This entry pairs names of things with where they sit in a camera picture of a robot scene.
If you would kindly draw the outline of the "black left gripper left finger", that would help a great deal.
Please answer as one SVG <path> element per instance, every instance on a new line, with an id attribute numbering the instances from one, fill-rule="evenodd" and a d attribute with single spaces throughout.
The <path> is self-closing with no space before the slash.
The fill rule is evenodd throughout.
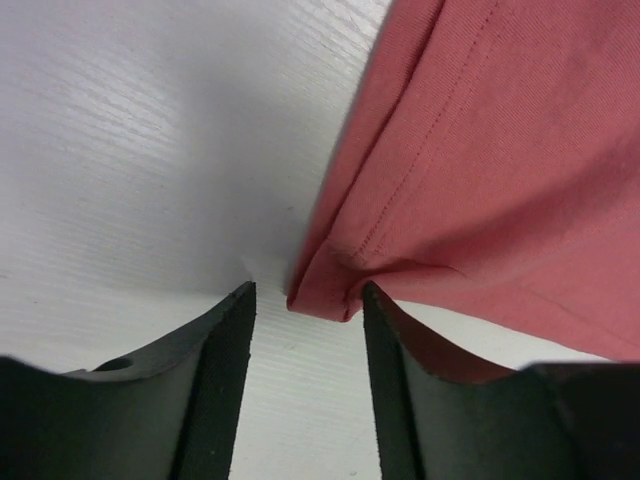
<path id="1" fill-rule="evenodd" d="M 1 360 L 5 479 L 225 479 L 230 474 L 256 286 L 94 370 Z"/>

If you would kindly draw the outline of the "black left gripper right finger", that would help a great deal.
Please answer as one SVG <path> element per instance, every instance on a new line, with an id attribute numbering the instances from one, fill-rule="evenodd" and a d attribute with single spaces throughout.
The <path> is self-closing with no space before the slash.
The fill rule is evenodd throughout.
<path id="1" fill-rule="evenodd" d="M 635 479 L 637 363 L 483 359 L 362 291 L 386 479 Z"/>

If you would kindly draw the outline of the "red t shirt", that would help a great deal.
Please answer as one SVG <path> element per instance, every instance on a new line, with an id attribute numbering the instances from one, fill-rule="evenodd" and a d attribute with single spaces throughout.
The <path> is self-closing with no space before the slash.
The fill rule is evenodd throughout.
<path id="1" fill-rule="evenodd" d="M 639 5 L 396 1 L 295 267 L 346 322 L 373 282 L 639 356 Z"/>

